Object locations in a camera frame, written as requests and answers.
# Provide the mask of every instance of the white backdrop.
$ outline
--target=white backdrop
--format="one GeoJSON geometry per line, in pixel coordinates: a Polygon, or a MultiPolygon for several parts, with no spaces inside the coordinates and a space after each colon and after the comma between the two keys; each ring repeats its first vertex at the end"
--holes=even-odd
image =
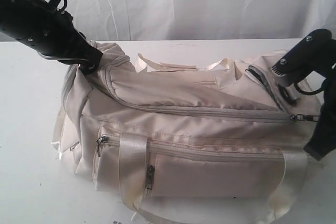
{"type": "MultiPolygon", "coordinates": [[[[70,0],[95,40],[299,38],[336,32],[336,0],[70,0]]],[[[0,35],[1,40],[8,40],[0,35]]]]}

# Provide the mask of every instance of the white table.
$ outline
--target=white table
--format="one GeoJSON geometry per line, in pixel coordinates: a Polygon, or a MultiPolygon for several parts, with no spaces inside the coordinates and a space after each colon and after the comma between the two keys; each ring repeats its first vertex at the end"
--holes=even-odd
{"type": "MultiPolygon", "coordinates": [[[[138,52],[154,61],[206,66],[289,49],[298,39],[212,41],[121,41],[132,60],[138,52]]],[[[117,199],[60,166],[50,144],[67,67],[41,58],[18,42],[0,43],[0,223],[112,223],[117,199]]],[[[321,79],[310,78],[314,88],[321,79]]],[[[336,153],[305,185],[281,223],[336,223],[336,153]]],[[[154,200],[163,216],[190,223],[252,223],[267,212],[259,199],[154,200]]]]}

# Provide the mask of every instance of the cream nylon bag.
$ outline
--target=cream nylon bag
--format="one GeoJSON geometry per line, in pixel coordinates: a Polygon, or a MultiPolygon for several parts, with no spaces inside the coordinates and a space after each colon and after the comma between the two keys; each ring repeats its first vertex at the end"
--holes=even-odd
{"type": "Polygon", "coordinates": [[[117,44],[91,44],[100,67],[87,76],[70,67],[53,145],[72,173],[119,192],[148,221],[179,223],[141,209],[143,197],[268,196],[258,223],[271,223],[321,167],[302,150],[315,123],[297,120],[318,115],[318,99],[289,105],[269,70],[285,52],[204,69],[139,54],[136,71],[117,44]]]}

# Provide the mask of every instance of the bag handle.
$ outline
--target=bag handle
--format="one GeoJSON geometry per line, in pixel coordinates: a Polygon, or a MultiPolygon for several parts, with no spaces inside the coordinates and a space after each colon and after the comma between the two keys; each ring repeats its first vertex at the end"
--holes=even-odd
{"type": "MultiPolygon", "coordinates": [[[[270,213],[257,224],[270,224],[292,207],[306,180],[307,155],[303,150],[282,149],[282,181],[268,198],[270,213]]],[[[123,133],[119,147],[119,186],[123,203],[154,224],[186,224],[164,219],[141,208],[147,171],[147,137],[123,133]]]]}
{"type": "Polygon", "coordinates": [[[196,66],[188,66],[188,65],[176,65],[162,62],[156,63],[154,61],[146,59],[140,53],[138,54],[138,58],[134,64],[134,67],[137,72],[147,72],[148,66],[159,72],[175,72],[175,71],[209,71],[214,69],[218,65],[222,65],[228,70],[234,69],[234,61],[230,58],[224,58],[223,60],[219,60],[213,64],[210,64],[205,68],[197,68],[196,66]]]}

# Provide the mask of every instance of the metal zipper pull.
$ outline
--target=metal zipper pull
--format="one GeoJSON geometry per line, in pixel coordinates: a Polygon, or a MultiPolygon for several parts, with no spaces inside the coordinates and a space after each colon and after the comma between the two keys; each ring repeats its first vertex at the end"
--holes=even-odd
{"type": "Polygon", "coordinates": [[[108,140],[109,140],[109,138],[107,136],[101,136],[100,138],[98,138],[96,140],[96,143],[97,143],[97,155],[98,155],[98,157],[100,157],[100,144],[106,143],[108,140]]]}
{"type": "Polygon", "coordinates": [[[318,122],[319,116],[318,115],[303,115],[303,114],[297,114],[292,115],[291,119],[293,121],[308,121],[308,122],[318,122]]]}
{"type": "Polygon", "coordinates": [[[153,189],[154,173],[155,173],[155,167],[152,165],[148,166],[146,175],[146,189],[148,190],[153,189]]]}
{"type": "Polygon", "coordinates": [[[77,141],[76,143],[74,143],[72,146],[70,146],[70,148],[69,148],[69,151],[73,151],[75,148],[76,148],[76,146],[79,144],[79,141],[77,141]]]}

